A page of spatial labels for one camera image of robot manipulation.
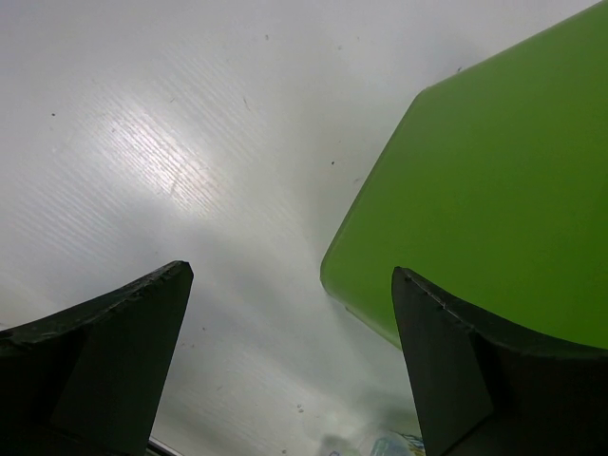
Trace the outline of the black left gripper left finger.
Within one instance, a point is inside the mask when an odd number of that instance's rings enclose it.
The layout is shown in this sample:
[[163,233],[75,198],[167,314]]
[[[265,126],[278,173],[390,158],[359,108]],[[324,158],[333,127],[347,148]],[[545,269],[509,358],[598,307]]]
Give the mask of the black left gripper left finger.
[[143,455],[194,279],[172,261],[1,332],[4,455]]

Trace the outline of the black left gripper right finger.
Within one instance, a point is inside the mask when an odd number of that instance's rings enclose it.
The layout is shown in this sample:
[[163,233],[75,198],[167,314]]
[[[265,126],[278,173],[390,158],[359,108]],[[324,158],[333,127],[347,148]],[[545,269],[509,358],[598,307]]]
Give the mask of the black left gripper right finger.
[[529,330],[406,268],[391,295],[427,454],[606,453],[606,350]]

